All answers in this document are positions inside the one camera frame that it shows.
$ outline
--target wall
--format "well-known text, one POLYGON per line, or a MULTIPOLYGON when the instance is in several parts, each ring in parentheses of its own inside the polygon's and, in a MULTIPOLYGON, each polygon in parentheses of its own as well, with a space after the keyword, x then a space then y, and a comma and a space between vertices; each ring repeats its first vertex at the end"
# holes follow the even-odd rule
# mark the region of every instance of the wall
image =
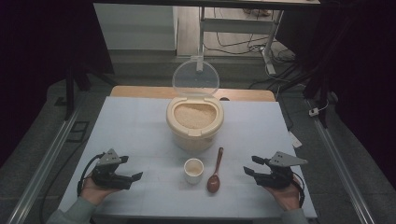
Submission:
POLYGON ((94 4, 108 49, 177 48, 177 7, 94 4))

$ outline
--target black cable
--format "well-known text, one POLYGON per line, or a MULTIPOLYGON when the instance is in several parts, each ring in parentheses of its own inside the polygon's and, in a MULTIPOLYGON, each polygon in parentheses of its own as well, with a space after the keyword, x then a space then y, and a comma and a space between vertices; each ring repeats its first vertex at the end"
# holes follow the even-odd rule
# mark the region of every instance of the black cable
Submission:
POLYGON ((290 49, 282 49, 280 52, 277 53, 277 56, 276 56, 276 57, 277 57, 277 58, 280 58, 280 53, 285 52, 285 51, 288 51, 288 50, 291 51, 290 49))
POLYGON ((303 203, 305 200, 305 183, 303 181, 303 179, 297 175, 297 177, 300 179, 301 183, 303 184, 303 187, 301 188, 301 186, 295 181, 295 180, 291 180, 291 184, 294 185, 299 191, 300 191, 300 207, 303 207, 303 203))
POLYGON ((229 54, 247 54, 247 53, 253 52, 253 50, 254 50, 255 48, 257 48, 257 46, 252 46, 252 47, 254 47, 254 48, 252 48, 252 49, 250 49, 250 50, 248 50, 248 51, 245 51, 245 52, 230 52, 230 51, 226 51, 226 50, 222 50, 222 49, 210 49, 210 48, 208 48, 208 47, 205 45, 205 43, 204 43, 204 47, 205 47, 207 50, 220 51, 220 52, 229 53, 229 54))
POLYGON ((87 164, 87 166, 85 166, 84 171, 81 174, 81 178, 78 181, 78 186, 77 186, 77 196, 81 195, 81 191, 82 191, 82 184, 84 183, 84 179, 85 179, 85 174, 87 173, 88 168, 90 168, 91 164, 96 160, 96 159, 101 159, 106 153, 102 153, 102 154, 98 154, 96 156, 94 156, 87 164))
MULTIPOLYGON (((300 65, 297 64, 297 63, 294 63, 294 64, 292 64, 290 67, 292 67, 292 69, 289 70, 288 72, 285 72, 285 73, 282 73, 281 75, 279 75, 279 78, 286 79, 288 76, 291 75, 291 73, 292 73, 293 71, 295 71, 297 68, 299 68, 300 65)), ((270 89, 273 85, 275 85, 278 81, 290 82, 290 81, 287 81, 287 80, 278 80, 278 79, 276 79, 271 85, 269 85, 269 86, 267 87, 267 90, 269 90, 269 89, 270 89)))
MULTIPOLYGON (((292 71, 294 71, 295 70, 295 66, 297 66, 297 64, 292 64, 291 66, 289 66, 285 71, 283 71, 281 74, 279 74, 279 76, 283 76, 284 74, 286 74, 286 73, 288 73, 288 72, 292 72, 292 71)), ((250 86, 248 86, 248 90, 250 90, 254 85, 257 85, 257 84, 262 84, 262 83, 265 83, 265 82, 268 82, 268 81, 272 81, 272 79, 265 79, 265 80, 262 80, 262 81, 256 81, 256 82, 253 82, 252 84, 250 84, 250 86)))
MULTIPOLYGON (((214 17, 216 18, 216 8, 215 8, 215 7, 213 8, 213 13, 214 13, 214 17)), ((242 41, 242 42, 237 42, 237 43, 233 43, 233 44, 226 44, 226 45, 224 45, 224 44, 221 44, 221 42, 220 42, 220 40, 219 40, 219 32, 216 32, 216 36, 217 36, 217 38, 218 38, 219 45, 222 46, 222 47, 230 47, 230 46, 236 46, 236 45, 241 45, 241 44, 246 44, 246 43, 247 43, 247 47, 249 48, 250 42, 255 42, 255 41, 264 40, 264 39, 268 38, 268 36, 267 36, 267 37, 262 37, 262 38, 253 39, 253 40, 252 40, 253 35, 251 35, 251 36, 250 36, 250 39, 249 39, 248 41, 242 41)))
POLYGON ((45 224, 44 221, 44 216, 43 216, 43 210, 44 210, 44 203, 46 201, 47 195, 50 192, 50 189, 52 187, 52 185, 55 183, 55 180, 57 179, 57 177, 59 176, 59 174, 61 173, 62 169, 66 166, 67 163, 69 163, 70 159, 73 157, 73 155, 77 152, 77 150, 84 145, 85 142, 87 142, 88 138, 84 139, 74 150, 73 152, 69 155, 69 157, 66 159, 66 161, 64 162, 64 164, 62 165, 61 169, 59 169, 59 171, 56 173, 55 177, 51 180, 51 182, 49 183, 49 186, 47 187, 47 190, 44 193, 43 196, 43 201, 40 204, 39 207, 39 216, 40 216, 40 222, 42 224, 45 224))
POLYGON ((274 62, 276 62, 276 63, 278 63, 278 64, 295 63, 295 62, 296 62, 295 59, 285 60, 285 59, 280 58, 280 57, 279 57, 280 52, 277 54, 277 56, 275 56, 275 55, 274 55, 274 52, 273 52, 272 50, 270 50, 270 53, 271 53, 271 54, 270 54, 270 58, 271 58, 274 62))

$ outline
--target black curtain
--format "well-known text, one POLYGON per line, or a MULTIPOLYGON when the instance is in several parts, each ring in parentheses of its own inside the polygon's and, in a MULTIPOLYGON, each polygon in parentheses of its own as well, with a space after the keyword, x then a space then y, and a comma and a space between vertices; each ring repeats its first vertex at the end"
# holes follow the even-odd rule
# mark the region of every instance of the black curtain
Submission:
POLYGON ((2 1, 0 30, 3 164, 46 102, 48 87, 71 66, 99 73, 113 68, 90 1, 2 1))
POLYGON ((333 58, 331 90, 339 99, 339 117, 396 188, 396 7, 391 1, 365 1, 356 10, 333 58))

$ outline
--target small white cup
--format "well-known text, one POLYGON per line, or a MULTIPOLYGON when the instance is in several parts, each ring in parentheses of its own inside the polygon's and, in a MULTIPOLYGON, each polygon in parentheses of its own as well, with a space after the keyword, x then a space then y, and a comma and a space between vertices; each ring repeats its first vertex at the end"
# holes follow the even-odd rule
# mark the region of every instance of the small white cup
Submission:
POLYGON ((204 164, 195 158, 189 159, 184 163, 184 177, 192 185, 198 184, 204 173, 204 164))

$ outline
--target human hand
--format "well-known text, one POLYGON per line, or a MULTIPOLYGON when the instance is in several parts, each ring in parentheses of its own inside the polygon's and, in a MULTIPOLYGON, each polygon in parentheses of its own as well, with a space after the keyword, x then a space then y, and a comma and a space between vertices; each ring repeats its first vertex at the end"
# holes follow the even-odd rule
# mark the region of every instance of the human hand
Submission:
POLYGON ((84 185, 81 191, 81 197, 88 202, 99 205, 107 195, 120 191, 119 189, 104 189, 98 187, 93 182, 91 176, 92 173, 87 175, 87 177, 84 179, 84 185))
MULTIPOLYGON (((294 177, 294 181, 298 184, 300 182, 294 177)), ((275 198, 276 202, 284 211, 294 210, 300 208, 299 204, 299 190, 292 184, 284 189, 272 189, 264 187, 268 190, 275 198)))

